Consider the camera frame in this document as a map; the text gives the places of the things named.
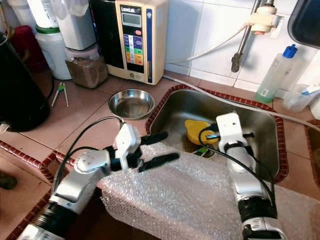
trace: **stainless steel bowl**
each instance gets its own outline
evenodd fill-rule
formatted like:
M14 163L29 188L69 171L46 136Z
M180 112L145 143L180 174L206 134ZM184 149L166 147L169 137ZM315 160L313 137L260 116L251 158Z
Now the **stainless steel bowl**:
M154 98L146 91L126 89L109 100L111 112L123 119L136 120L150 114L155 108Z

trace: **sink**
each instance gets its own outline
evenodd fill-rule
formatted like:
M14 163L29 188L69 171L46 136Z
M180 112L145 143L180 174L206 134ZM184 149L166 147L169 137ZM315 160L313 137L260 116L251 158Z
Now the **sink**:
M148 133L155 134L167 131L169 136L162 141L165 145L192 153L200 147L188 140L185 120L191 119L215 123L217 116L236 112L240 118L243 134L249 135L253 133L254 137L246 137L246 140L252 147L254 156L270 169L273 177L276 177L277 182L286 177L288 162L284 132L279 131L279 129L283 130L281 118L275 121L269 114L232 106L203 93L179 88L181 87L178 86L170 89L156 107L155 112L146 123ZM231 98L229 95L223 95L225 98ZM238 97L237 99L239 99L237 102L243 100L243 98ZM251 105L257 104L254 101L250 102ZM284 166L285 169L281 172L282 176L279 177L277 175L280 173L280 166ZM256 172L263 179L268 179L268 172L265 167L257 166Z
M312 120L310 123L320 127L320 120ZM314 180L320 187L320 132L310 127L306 127L305 129L312 161Z

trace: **tiled countertop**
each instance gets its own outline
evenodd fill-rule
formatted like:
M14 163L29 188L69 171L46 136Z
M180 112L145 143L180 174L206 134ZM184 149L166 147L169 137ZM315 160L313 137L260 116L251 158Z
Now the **tiled countertop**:
M173 72L166 72L165 74L201 88L255 100L255 93L250 91ZM44 94L49 92L50 77L49 72L34 75L35 81ZM60 94L51 110L49 118L42 125L29 132L6 132L0 135L0 140L41 162L54 150L65 154L80 131L88 124L102 117L111 116L112 113L108 107L108 100L119 90L129 88L145 90L155 98L157 105L167 90L179 83L163 78L158 85L151 86L109 76L106 82L95 89L75 85L72 81L65 81L65 84L69 107L66 106L63 94ZM275 99L269 106L273 107L278 113L287 114L302 120L308 121L314 119L309 109L296 114L286 112L282 108L282 100L279 98ZM145 117L140 120L130 120L127 122L136 126L141 135L145 135L145 122L147 119L148 117ZM284 120L284 128L289 173L286 179L280 182L279 185L320 200L320 188L314 181L304 126ZM104 121L86 132L75 148L91 146L101 149L110 146L113 144L117 132L118 126L116 122Z

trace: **white cable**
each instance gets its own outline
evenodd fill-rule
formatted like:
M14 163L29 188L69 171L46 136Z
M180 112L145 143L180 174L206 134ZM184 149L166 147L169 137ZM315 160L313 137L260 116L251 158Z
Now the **white cable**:
M210 53L211 51L215 50L216 48L220 47L222 44L228 42L230 39L232 39L233 37L235 37L238 33L240 33L244 28L246 28L248 26L247 23L244 23L240 28L238 28L238 30L233 33L231 36L229 36L227 39L224 39L223 41L219 42L217 45L203 51L203 52L200 52L200 53L197 53L196 55L193 55L193 56L190 56L188 58L185 58L185 59L177 59L177 60L168 60L168 61L165 61L166 64L173 64L173 63L180 63L180 62L185 62L185 61L190 61L190 60L193 60L193 59L197 59L205 54L208 54Z
M232 106L239 107L239 108L242 108L242 109L252 110L252 111L255 111L255 112L260 112L260 113L264 113L264 114L270 114L272 116L276 116L276 117L280 117L280 118L283 118L283 119L287 119L287 120L290 120L290 121L293 121L293 122L296 122L296 123L299 123L299 124L306 125L306 126L308 126L310 128L313 128L313 129L317 130L318 132L320 132L320 127L317 127L317 126L315 126L315 125L313 125L313 124L311 124L311 123L309 123L307 121L303 121L303 120L300 120L298 118L295 118L295 117L292 117L292 116L287 116L287 115L284 115L284 114L281 114L281 113L263 110L261 108L255 108L255 107L248 106L248 105L242 105L240 103L236 103L236 102L233 102L233 101L230 101L230 100L215 96L213 94L210 94L210 93L202 90L201 88L196 87L196 86L194 86L194 85L192 85L190 83L187 83L185 81L182 81L180 79L177 79L177 78L174 78L174 77L170 77L170 76L166 76L166 75L164 75L163 77L165 79L169 79L169 80L175 81L177 83L187 85L188 87L190 87L190 88L192 88L194 90L197 90L198 92L203 93L203 94L207 95L208 97L213 98L215 100L218 100L220 102L223 102L225 104L230 104Z

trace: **white tile wall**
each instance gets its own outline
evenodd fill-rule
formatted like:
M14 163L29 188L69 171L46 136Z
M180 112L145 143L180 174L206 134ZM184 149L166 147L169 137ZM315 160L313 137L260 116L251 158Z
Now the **white tile wall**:
M205 51L234 32L249 16L255 0L170 0L169 25L166 59L187 58ZM295 42L287 30L290 14L297 0L275 0L278 14L283 16L283 25L276 38L271 33L252 36L249 39L241 59L240 71L231 72L231 58L238 50L243 33L217 48L217 50L192 60L166 64L165 68L177 73L190 75L215 83L255 92L264 79L272 61L286 46ZM289 75L289 81L283 82L277 96L283 97L287 90L299 79L316 53L315 48L295 43L298 52L295 58L300 63ZM310 82L306 74L300 83Z

